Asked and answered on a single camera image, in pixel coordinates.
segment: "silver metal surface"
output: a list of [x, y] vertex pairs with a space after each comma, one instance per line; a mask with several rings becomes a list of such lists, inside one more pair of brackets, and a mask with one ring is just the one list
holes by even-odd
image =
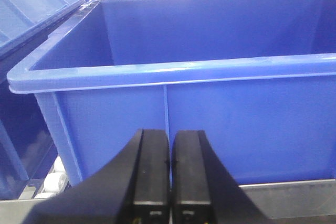
[[46, 199], [0, 201], [0, 224], [20, 224], [31, 208]]
[[[275, 224], [336, 224], [334, 179], [241, 188]], [[20, 224], [31, 208], [43, 200], [46, 199], [0, 201], [0, 224]]]
[[246, 185], [241, 188], [271, 219], [336, 215], [334, 179]]

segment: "white roller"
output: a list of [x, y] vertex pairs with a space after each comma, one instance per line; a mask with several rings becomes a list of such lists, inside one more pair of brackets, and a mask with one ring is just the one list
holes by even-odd
[[59, 193], [66, 180], [67, 175], [65, 173], [49, 173], [44, 180], [44, 191], [46, 193]]
[[45, 199], [45, 198], [51, 198], [53, 196], [56, 196], [55, 193], [40, 193], [35, 196], [35, 199]]
[[60, 157], [57, 157], [54, 163], [54, 171], [60, 173], [66, 173], [63, 162]]

